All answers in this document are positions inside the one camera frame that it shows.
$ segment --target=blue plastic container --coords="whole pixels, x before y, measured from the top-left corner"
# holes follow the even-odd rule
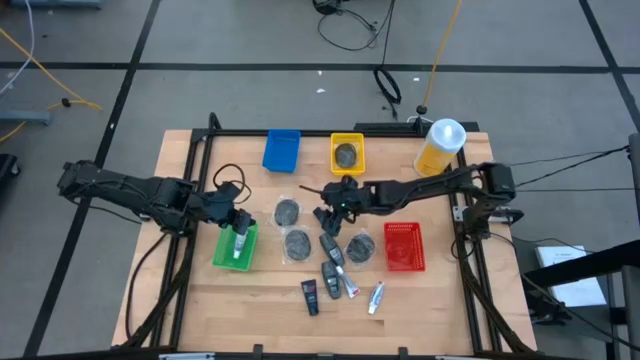
[[[262,166],[269,169],[269,171],[292,173],[296,169],[298,162],[299,148],[300,131],[269,130]]]

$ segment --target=green container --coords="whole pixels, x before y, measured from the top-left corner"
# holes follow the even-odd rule
[[[249,227],[247,230],[247,239],[244,241],[244,248],[240,253],[239,259],[233,258],[233,247],[236,241],[236,234],[231,229],[231,226],[227,226],[220,231],[218,237],[218,245],[216,245],[216,253],[213,255],[213,266],[248,271],[251,266],[251,259],[253,258],[253,250],[256,248],[256,241],[258,240],[258,223]]]

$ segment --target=white cap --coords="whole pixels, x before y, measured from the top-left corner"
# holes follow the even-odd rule
[[[427,137],[436,149],[446,153],[456,153],[467,141],[464,127],[453,119],[440,119],[431,125]]]

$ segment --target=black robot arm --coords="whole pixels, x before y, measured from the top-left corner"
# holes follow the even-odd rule
[[[234,208],[233,201],[242,189],[223,182],[216,191],[196,192],[195,185],[177,178],[133,176],[98,168],[91,161],[66,163],[58,181],[60,195],[69,200],[78,197],[100,198],[125,207],[134,214],[152,218],[163,232],[185,235],[188,222],[203,221],[220,227],[231,225],[245,235],[255,224],[246,211]]]
[[[473,183],[475,179],[482,182],[482,187]],[[463,212],[465,232],[483,239],[489,237],[489,217],[516,195],[511,169],[497,163],[458,168],[409,182],[365,181],[361,188],[355,179],[344,176],[340,182],[327,184],[319,193],[330,209],[318,207],[313,213],[322,229],[333,236],[340,232],[342,220],[354,223],[361,214],[389,215],[412,201],[454,193],[470,194],[476,202]]]

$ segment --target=red plastic basket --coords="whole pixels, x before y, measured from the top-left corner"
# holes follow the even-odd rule
[[[425,270],[419,223],[385,223],[384,240],[389,271]]]

